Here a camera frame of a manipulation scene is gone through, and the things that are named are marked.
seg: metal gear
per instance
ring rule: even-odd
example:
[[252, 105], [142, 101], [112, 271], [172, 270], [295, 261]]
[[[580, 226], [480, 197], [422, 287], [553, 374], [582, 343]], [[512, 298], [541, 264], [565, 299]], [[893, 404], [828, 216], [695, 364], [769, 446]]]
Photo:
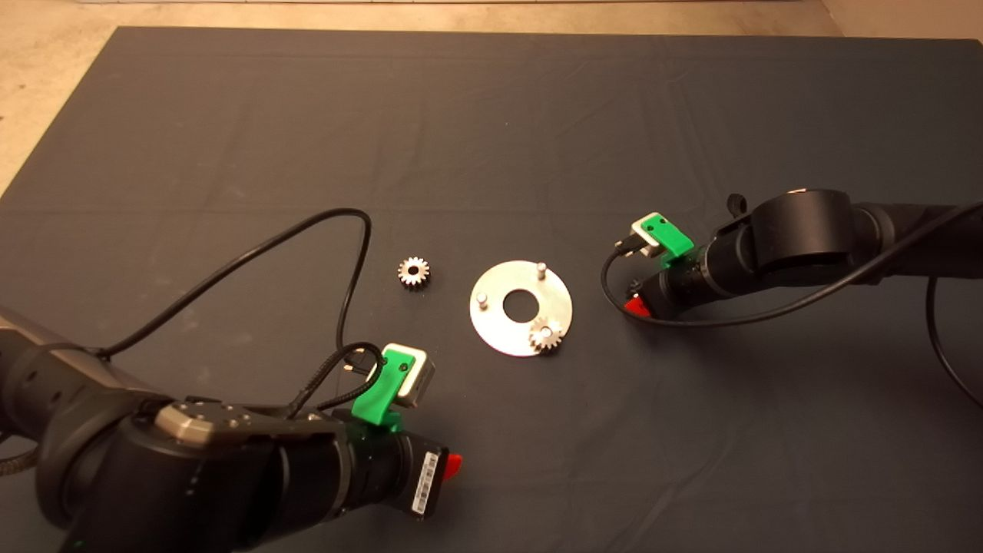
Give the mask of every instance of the metal gear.
[[407, 258], [399, 264], [396, 274], [399, 276], [399, 281], [407, 288], [424, 286], [430, 278], [430, 264], [423, 258]]
[[540, 317], [529, 326], [529, 344], [539, 353], [551, 351], [563, 340], [562, 331], [559, 322]]

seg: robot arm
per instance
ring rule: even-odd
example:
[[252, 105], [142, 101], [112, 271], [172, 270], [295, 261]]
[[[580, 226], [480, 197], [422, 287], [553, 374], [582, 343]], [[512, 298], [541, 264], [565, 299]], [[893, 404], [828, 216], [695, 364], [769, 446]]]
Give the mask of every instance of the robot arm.
[[[377, 381], [398, 388], [387, 372], [404, 367]], [[37, 498], [68, 530], [62, 551], [224, 553], [372, 503], [425, 519], [448, 450], [386, 423], [176, 401], [0, 311], [0, 431], [39, 444]]]
[[[802, 190], [773, 198], [750, 213], [737, 211], [708, 244], [678, 255], [653, 247], [653, 242], [660, 244], [658, 236], [636, 232], [621, 243], [629, 245], [626, 253], [640, 246], [637, 251], [672, 257], [633, 291], [644, 311], [673, 320], [698, 305], [767, 288], [835, 282], [954, 210], [852, 204], [843, 192]], [[856, 283], [876, 284], [890, 276], [983, 278], [981, 252], [983, 217], [967, 213], [905, 247]]]

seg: black cable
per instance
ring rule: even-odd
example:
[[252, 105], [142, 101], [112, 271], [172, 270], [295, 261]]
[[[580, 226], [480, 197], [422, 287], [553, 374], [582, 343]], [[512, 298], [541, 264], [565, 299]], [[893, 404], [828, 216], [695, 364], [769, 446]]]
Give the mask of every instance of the black cable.
[[318, 411], [324, 411], [326, 409], [331, 409], [332, 407], [337, 407], [342, 403], [347, 403], [348, 401], [351, 401], [352, 399], [355, 399], [358, 396], [364, 394], [369, 390], [369, 388], [374, 386], [376, 384], [376, 381], [378, 381], [378, 376], [382, 373], [382, 365], [385, 364], [385, 359], [381, 359], [380, 357], [377, 357], [376, 359], [379, 360], [379, 363], [378, 365], [376, 365], [375, 371], [373, 371], [372, 374], [369, 376], [369, 380], [367, 380], [364, 384], [362, 384], [355, 390], [352, 390], [351, 392], [346, 392], [345, 394], [342, 394], [337, 398], [329, 399], [327, 401], [322, 401], [321, 403], [318, 403], [318, 407], [317, 407]]
[[341, 360], [345, 357], [345, 355], [357, 349], [363, 349], [365, 352], [371, 354], [372, 357], [376, 359], [376, 370], [374, 371], [369, 381], [367, 381], [359, 388], [347, 394], [343, 394], [338, 398], [331, 399], [327, 402], [338, 401], [338, 404], [341, 404], [351, 399], [357, 398], [362, 393], [364, 393], [365, 390], [371, 388], [372, 385], [376, 383], [376, 380], [378, 380], [379, 373], [382, 372], [381, 370], [379, 370], [382, 367], [382, 352], [379, 351], [378, 346], [376, 346], [373, 343], [369, 343], [367, 341], [357, 341], [355, 343], [349, 343], [348, 345], [342, 346], [337, 351], [332, 353], [327, 359], [324, 360], [324, 362], [320, 364], [318, 370], [315, 372], [314, 376], [311, 377], [311, 380], [308, 381], [307, 385], [301, 389], [301, 391], [297, 394], [297, 396], [292, 401], [290, 401], [290, 403], [287, 404], [285, 418], [293, 418], [294, 416], [296, 416], [297, 413], [302, 408], [304, 408], [304, 405], [308, 402], [308, 399], [310, 399], [311, 396], [314, 395], [314, 392], [318, 390], [321, 383], [323, 383], [324, 379], [327, 378], [327, 375], [331, 374], [331, 371], [334, 369], [335, 365], [340, 363]]
[[955, 372], [952, 364], [949, 362], [949, 358], [946, 356], [946, 352], [942, 348], [942, 342], [939, 340], [939, 329], [935, 324], [935, 289], [938, 285], [938, 279], [934, 276], [929, 277], [928, 287], [925, 289], [925, 325], [928, 327], [928, 338], [932, 342], [932, 349], [935, 351], [935, 356], [939, 358], [939, 362], [942, 363], [942, 367], [946, 369], [949, 377], [953, 379], [956, 386], [962, 390], [964, 394], [974, 403], [976, 406], [983, 409], [983, 401], [980, 400], [969, 387], [962, 382], [959, 375]]
[[133, 347], [144, 338], [150, 336], [165, 323], [170, 321], [175, 315], [180, 313], [184, 308], [188, 307], [188, 305], [198, 299], [199, 296], [207, 292], [210, 288], [250, 261], [275, 248], [276, 246], [279, 246], [283, 242], [286, 242], [315, 224], [337, 216], [354, 216], [361, 219], [364, 224], [362, 246], [359, 250], [359, 257], [355, 262], [355, 269], [352, 271], [352, 278], [348, 282], [348, 289], [345, 291], [345, 298], [341, 304], [341, 312], [338, 314], [338, 326], [335, 331], [335, 345], [336, 347], [341, 348], [342, 343], [344, 342], [345, 318], [348, 316], [348, 307], [352, 301], [352, 295], [355, 292], [355, 286], [358, 283], [359, 275], [362, 273], [362, 265], [365, 263], [366, 254], [369, 251], [369, 240], [372, 236], [372, 220], [369, 218], [369, 215], [362, 210], [356, 210], [353, 208], [328, 210], [326, 212], [312, 215], [298, 222], [297, 224], [265, 240], [261, 244], [258, 244], [254, 248], [225, 264], [221, 269], [212, 273], [208, 278], [196, 284], [191, 290], [186, 292], [184, 295], [174, 301], [174, 303], [160, 312], [159, 315], [155, 316], [129, 336], [106, 347], [91, 348], [90, 351], [102, 359], [109, 360], [113, 355]]
[[953, 223], [965, 216], [973, 214], [983, 208], [983, 202], [976, 202], [974, 204], [969, 204], [961, 208], [955, 208], [944, 215], [939, 215], [938, 217], [928, 221], [922, 226], [912, 231], [907, 236], [901, 238], [898, 242], [885, 249], [883, 252], [873, 257], [867, 263], [856, 268], [848, 275], [840, 278], [836, 282], [823, 286], [822, 288], [805, 295], [791, 303], [782, 305], [775, 309], [770, 309], [768, 311], [763, 311], [761, 313], [756, 313], [754, 315], [747, 315], [744, 317], [734, 317], [731, 319], [715, 319], [715, 320], [705, 320], [705, 321], [668, 321], [665, 319], [656, 319], [653, 317], [643, 317], [636, 313], [632, 313], [625, 309], [623, 305], [614, 297], [614, 294], [610, 290], [610, 286], [607, 283], [607, 273], [610, 270], [611, 264], [615, 259], [624, 255], [622, 251], [615, 250], [610, 256], [605, 260], [604, 265], [601, 267], [601, 289], [605, 293], [607, 301], [613, 305], [618, 311], [621, 311], [628, 317], [647, 323], [650, 325], [655, 325], [658, 327], [673, 327], [673, 328], [684, 328], [684, 329], [709, 329], [709, 328], [720, 328], [720, 327], [734, 327], [738, 325], [749, 325], [752, 323], [760, 323], [763, 321], [768, 321], [782, 315], [787, 315], [793, 311], [798, 311], [803, 307], [812, 305], [817, 301], [832, 295], [835, 292], [847, 287], [853, 282], [856, 282], [864, 277], [869, 276], [876, 270], [882, 268], [884, 265], [889, 263], [892, 259], [904, 252], [916, 242], [922, 238], [928, 236], [932, 232], [935, 232], [939, 228], [946, 226], [947, 224]]

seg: cable connector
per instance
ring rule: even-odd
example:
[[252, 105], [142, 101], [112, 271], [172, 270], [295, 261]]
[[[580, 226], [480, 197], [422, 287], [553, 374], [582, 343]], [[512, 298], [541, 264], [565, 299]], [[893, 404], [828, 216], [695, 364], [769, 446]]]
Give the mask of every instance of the cable connector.
[[631, 257], [635, 255], [636, 252], [645, 248], [649, 245], [644, 238], [638, 234], [632, 233], [627, 237], [614, 242], [614, 251], [617, 252], [619, 256]]
[[662, 256], [663, 266], [667, 266], [692, 250], [694, 244], [664, 215], [652, 212], [631, 223], [631, 235], [614, 247], [624, 257], [635, 252], [648, 258]]

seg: center hole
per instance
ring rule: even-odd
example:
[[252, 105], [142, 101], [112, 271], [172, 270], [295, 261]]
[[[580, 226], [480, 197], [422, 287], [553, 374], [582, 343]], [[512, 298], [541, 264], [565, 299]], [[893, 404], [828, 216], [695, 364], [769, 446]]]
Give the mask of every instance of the center hole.
[[540, 302], [527, 290], [512, 290], [505, 296], [502, 309], [516, 323], [528, 323], [540, 312]]

